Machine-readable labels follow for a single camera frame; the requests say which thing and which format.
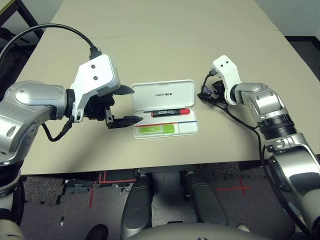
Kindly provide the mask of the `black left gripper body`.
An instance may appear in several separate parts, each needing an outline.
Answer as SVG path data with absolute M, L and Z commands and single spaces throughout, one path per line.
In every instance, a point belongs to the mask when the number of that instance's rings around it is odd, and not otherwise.
M 90 120 L 105 121 L 106 126 L 111 129 L 114 126 L 111 106 L 114 104 L 115 101 L 111 93 L 103 96 L 94 95 L 84 108 L 84 116 Z

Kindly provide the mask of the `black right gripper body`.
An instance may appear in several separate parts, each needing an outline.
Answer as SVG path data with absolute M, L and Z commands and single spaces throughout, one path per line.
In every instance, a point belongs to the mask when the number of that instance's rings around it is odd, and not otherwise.
M 213 93 L 218 97 L 219 101 L 225 101 L 225 86 L 222 80 L 218 80 L 212 84 Z

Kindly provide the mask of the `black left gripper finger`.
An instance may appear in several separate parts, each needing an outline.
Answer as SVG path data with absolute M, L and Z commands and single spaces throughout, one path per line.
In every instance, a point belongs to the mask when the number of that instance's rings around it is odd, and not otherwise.
M 122 118 L 114 118 L 114 115 L 113 115 L 112 119 L 110 117 L 107 119 L 107 128 L 108 129 L 126 128 L 134 124 L 137 124 L 142 120 L 143 120 L 142 117 L 136 116 L 136 115 L 124 116 Z
M 135 91 L 132 88 L 121 84 L 121 85 L 117 85 L 116 88 L 110 94 L 116 95 L 116 96 L 123 96 L 123 95 L 129 95 L 134 93 Z

